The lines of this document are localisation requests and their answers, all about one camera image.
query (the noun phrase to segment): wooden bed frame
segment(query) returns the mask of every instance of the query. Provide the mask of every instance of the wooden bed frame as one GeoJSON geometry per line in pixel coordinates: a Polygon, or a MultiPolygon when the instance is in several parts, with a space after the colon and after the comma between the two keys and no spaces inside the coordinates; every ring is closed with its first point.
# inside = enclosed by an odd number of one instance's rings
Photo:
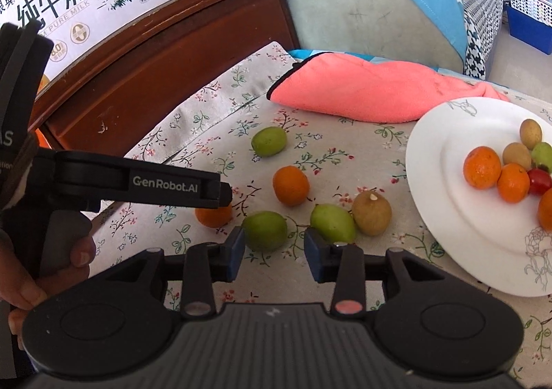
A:
{"type": "Polygon", "coordinates": [[[40,93],[30,128],[54,149],[123,156],[178,104],[272,41],[299,48],[285,0],[175,0],[40,93]]]}

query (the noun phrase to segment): orange object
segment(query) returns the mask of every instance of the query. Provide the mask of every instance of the orange object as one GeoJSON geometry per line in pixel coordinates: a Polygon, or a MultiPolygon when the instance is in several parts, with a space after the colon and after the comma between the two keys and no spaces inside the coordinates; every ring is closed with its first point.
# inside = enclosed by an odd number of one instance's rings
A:
{"type": "Polygon", "coordinates": [[[523,166],[509,163],[502,168],[496,186],[502,199],[509,203],[518,203],[529,193],[531,179],[523,166]]]}
{"type": "Polygon", "coordinates": [[[552,188],[540,198],[538,218],[544,230],[552,231],[552,188]]]}
{"type": "Polygon", "coordinates": [[[501,171],[502,163],[499,156],[487,146],[476,147],[464,160],[464,178],[476,189],[489,189],[495,186],[501,171]]]}
{"type": "Polygon", "coordinates": [[[196,208],[195,217],[199,223],[211,229],[221,228],[232,219],[232,205],[219,208],[196,208]]]}
{"type": "Polygon", "coordinates": [[[38,144],[40,145],[40,147],[45,147],[46,149],[52,149],[52,146],[50,146],[50,144],[48,143],[48,141],[46,140],[46,137],[42,134],[42,132],[39,131],[38,129],[35,130],[35,132],[37,134],[38,144]]]}
{"type": "Polygon", "coordinates": [[[288,207],[302,204],[310,191],[307,176],[295,166],[278,169],[272,178],[272,186],[278,200],[288,207]]]}
{"type": "Polygon", "coordinates": [[[42,79],[40,80],[40,84],[38,85],[37,94],[40,93],[42,89],[46,87],[46,85],[48,85],[49,83],[50,83],[50,79],[48,79],[48,76],[46,76],[46,74],[43,74],[42,79]]]}

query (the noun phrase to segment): cherry tomato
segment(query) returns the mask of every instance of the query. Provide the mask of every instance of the cherry tomato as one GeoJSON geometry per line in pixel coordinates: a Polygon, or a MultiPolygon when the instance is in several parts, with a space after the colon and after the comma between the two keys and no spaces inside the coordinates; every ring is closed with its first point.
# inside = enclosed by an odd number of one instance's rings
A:
{"type": "Polygon", "coordinates": [[[529,187],[529,194],[534,194],[536,196],[542,196],[549,189],[552,188],[552,177],[546,171],[542,169],[535,168],[531,169],[527,173],[529,179],[531,180],[531,186],[529,187]]]}

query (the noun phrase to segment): table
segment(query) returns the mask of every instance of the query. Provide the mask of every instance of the table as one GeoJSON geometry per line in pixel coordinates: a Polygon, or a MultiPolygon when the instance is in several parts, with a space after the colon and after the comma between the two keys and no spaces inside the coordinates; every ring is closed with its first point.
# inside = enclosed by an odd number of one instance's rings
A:
{"type": "MultiPolygon", "coordinates": [[[[246,250],[237,280],[214,285],[219,308],[225,302],[323,302],[328,306],[333,284],[317,284],[303,254],[310,212],[316,203],[349,209],[359,192],[374,189],[391,203],[393,220],[383,235],[358,236],[357,244],[366,253],[377,255],[400,246],[510,304],[525,326],[523,348],[511,375],[527,387],[549,381],[552,298],[499,293],[465,273],[435,241],[408,190],[405,151],[415,123],[374,125],[271,103],[264,94],[293,61],[277,43],[260,49],[176,107],[126,155],[219,172],[233,187],[231,223],[213,230],[200,225],[190,208],[105,202],[104,211],[94,219],[97,256],[92,273],[148,247],[162,247],[170,255],[182,254],[200,242],[221,243],[248,214],[273,210],[288,221],[288,243],[271,254],[246,250]],[[274,157],[259,158],[250,140],[270,125],[286,130],[288,146],[274,157]],[[311,185],[308,201],[294,209],[281,205],[272,190],[272,175],[287,165],[302,169],[311,185]]],[[[496,88],[514,104],[552,122],[550,104],[505,87],[496,88]]],[[[366,283],[366,298],[372,310],[384,303],[379,283],[366,283]]],[[[169,284],[165,305],[179,308],[176,282],[169,284]]]]}

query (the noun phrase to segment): human hand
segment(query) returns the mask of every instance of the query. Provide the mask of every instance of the human hand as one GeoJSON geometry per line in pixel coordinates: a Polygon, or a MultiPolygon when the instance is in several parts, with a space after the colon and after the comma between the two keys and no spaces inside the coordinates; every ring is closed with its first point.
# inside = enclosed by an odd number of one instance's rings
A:
{"type": "Polygon", "coordinates": [[[8,317],[12,334],[18,336],[19,348],[23,350],[21,328],[29,310],[48,297],[59,294],[86,280],[89,264],[96,255],[96,245],[91,236],[78,240],[71,249],[71,266],[54,275],[34,281],[27,270],[6,244],[0,242],[0,298],[17,307],[8,317]]]}

